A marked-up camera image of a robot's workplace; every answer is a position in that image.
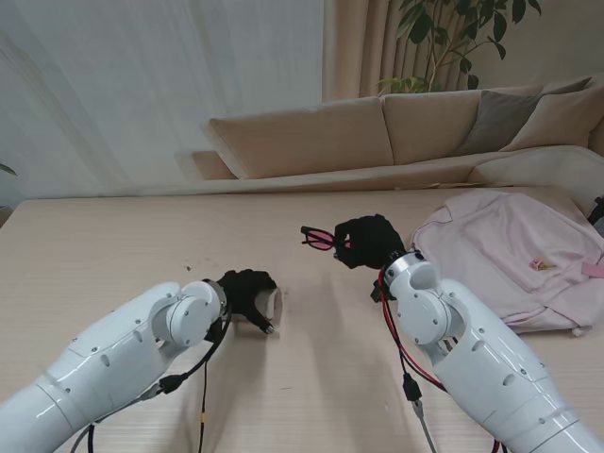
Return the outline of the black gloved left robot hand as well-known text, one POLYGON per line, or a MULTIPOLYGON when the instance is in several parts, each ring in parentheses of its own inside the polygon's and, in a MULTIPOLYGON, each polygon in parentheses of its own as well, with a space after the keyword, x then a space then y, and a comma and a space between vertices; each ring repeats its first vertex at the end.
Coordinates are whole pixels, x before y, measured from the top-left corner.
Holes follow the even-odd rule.
POLYGON ((224 290, 233 314, 241 315, 265 334, 274 331, 271 322, 256 306, 256 298, 260 294, 271 293, 277 288, 267 272, 251 269, 238 272, 230 270, 218 279, 217 283, 224 290))

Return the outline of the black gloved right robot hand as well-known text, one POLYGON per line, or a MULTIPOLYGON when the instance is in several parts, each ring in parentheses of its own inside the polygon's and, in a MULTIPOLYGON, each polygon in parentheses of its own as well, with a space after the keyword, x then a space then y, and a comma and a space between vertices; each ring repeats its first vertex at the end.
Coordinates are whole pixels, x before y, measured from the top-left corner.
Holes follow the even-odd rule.
POLYGON ((334 239, 337 259, 349 269, 365 266, 379 270, 406 253, 399 234, 380 214, 338 224, 334 239))

